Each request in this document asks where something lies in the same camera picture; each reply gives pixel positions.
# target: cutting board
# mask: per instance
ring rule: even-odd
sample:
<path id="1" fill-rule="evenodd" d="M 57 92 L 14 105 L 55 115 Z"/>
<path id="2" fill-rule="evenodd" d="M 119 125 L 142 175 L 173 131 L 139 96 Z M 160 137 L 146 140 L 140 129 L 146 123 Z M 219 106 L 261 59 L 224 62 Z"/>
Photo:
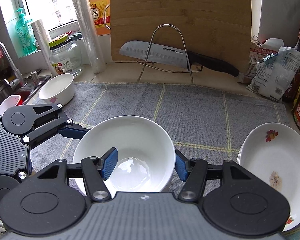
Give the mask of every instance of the cutting board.
<path id="1" fill-rule="evenodd" d="M 150 41 L 154 29 L 172 24 L 187 50 L 225 60 L 245 73 L 251 40 L 251 0 L 111 0 L 112 60 L 132 40 Z M 176 30 L 163 27 L 154 43 L 184 49 Z"/>

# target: plastic jug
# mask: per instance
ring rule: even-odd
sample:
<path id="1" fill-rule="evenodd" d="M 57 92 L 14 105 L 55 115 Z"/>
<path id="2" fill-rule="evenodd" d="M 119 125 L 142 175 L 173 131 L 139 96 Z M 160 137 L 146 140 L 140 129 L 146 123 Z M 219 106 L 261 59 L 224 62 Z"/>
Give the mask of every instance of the plastic jug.
<path id="1" fill-rule="evenodd" d="M 29 16 L 25 16 L 22 10 L 23 8 L 16 10 L 16 12 L 19 13 L 19 20 L 16 23 L 16 31 L 22 44 L 23 52 L 27 55 L 36 51 L 37 47 L 35 45 L 33 29 L 31 27 L 32 19 Z"/>
<path id="2" fill-rule="evenodd" d="M 103 11 L 110 3 L 110 0 L 89 0 L 92 18 L 98 35 L 110 34 L 110 30 L 105 27 L 103 22 Z M 106 23 L 110 26 L 110 8 L 106 11 Z"/>

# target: brown stain on plate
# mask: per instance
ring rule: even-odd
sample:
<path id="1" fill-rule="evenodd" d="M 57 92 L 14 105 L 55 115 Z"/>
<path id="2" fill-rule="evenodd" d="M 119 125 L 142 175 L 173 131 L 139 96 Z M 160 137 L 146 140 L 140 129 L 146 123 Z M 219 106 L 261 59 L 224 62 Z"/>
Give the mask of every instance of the brown stain on plate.
<path id="1" fill-rule="evenodd" d="M 282 190 L 282 179 L 276 171 L 273 171 L 269 178 L 270 186 L 277 191 Z"/>

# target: pink flower decoration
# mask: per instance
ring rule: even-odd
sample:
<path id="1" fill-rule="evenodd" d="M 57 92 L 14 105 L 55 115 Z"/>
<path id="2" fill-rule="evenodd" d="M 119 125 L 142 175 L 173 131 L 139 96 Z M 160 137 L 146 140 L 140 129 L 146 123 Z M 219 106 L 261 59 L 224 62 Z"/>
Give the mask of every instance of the pink flower decoration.
<path id="1" fill-rule="evenodd" d="M 51 99 L 49 99 L 49 101 L 52 102 L 52 103 L 55 103 L 57 101 L 57 98 L 56 97 L 51 98 Z"/>

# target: window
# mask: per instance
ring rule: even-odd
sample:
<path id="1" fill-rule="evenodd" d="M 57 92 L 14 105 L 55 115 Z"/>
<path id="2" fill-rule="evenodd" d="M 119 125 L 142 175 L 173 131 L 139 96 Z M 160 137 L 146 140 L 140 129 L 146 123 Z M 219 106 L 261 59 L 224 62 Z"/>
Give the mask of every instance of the window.
<path id="1" fill-rule="evenodd" d="M 20 7 L 28 9 L 33 18 L 41 18 L 48 30 L 77 20 L 72 0 L 18 0 L 18 2 Z"/>
<path id="2" fill-rule="evenodd" d="M 56 15 L 58 18 L 60 18 L 61 17 L 60 11 L 56 11 Z"/>

